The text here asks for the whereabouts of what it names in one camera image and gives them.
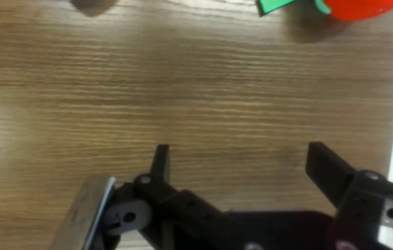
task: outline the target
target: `wood grain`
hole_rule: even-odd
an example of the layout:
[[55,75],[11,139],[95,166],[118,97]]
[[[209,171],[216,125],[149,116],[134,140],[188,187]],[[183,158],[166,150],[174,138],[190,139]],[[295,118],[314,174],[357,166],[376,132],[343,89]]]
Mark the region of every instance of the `wood grain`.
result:
[[393,11],[342,24],[307,0],[263,18],[252,0],[0,0],[0,249],[46,249],[86,176],[122,183],[159,143],[172,184],[220,209],[331,213],[308,142],[384,173],[392,138]]

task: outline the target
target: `silver screw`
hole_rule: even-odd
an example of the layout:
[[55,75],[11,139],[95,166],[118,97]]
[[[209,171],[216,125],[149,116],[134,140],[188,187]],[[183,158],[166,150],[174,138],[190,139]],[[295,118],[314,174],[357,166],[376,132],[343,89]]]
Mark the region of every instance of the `silver screw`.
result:
[[358,250],[357,247],[347,241],[338,240],[336,241],[336,249],[337,250]]
[[366,172],[365,175],[369,179],[373,179],[373,180],[377,180],[379,178],[379,175],[374,172]]
[[152,179],[150,179],[150,177],[148,176],[142,176],[141,177],[141,183],[147,184],[151,181]]
[[244,250],[264,250],[264,248],[255,242],[248,242],[244,245]]

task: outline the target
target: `wooden table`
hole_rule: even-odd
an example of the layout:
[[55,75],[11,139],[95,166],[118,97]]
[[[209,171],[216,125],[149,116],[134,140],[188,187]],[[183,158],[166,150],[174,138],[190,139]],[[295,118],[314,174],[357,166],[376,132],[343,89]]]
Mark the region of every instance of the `wooden table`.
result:
[[308,142],[385,173],[392,138],[393,11],[341,24],[307,0],[262,18],[253,0],[0,0],[0,249],[46,249],[86,176],[121,184],[159,143],[172,184],[220,209],[331,213]]

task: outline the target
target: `metal plate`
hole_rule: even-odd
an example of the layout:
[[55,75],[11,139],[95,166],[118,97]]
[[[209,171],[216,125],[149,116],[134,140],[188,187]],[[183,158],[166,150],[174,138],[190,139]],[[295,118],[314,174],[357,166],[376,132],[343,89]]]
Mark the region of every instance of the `metal plate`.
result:
[[60,226],[50,250],[88,250],[115,178],[94,176],[85,180]]

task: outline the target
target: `green paper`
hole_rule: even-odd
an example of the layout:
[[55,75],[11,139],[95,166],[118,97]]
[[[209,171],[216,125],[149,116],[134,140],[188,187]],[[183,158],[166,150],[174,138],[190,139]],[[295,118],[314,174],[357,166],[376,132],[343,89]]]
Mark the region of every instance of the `green paper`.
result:
[[260,0],[261,8],[263,9],[263,13],[267,14],[271,11],[274,11],[294,0]]
[[317,9],[319,9],[324,14],[331,14],[332,12],[328,5],[323,2],[323,0],[315,0],[315,5],[317,5]]

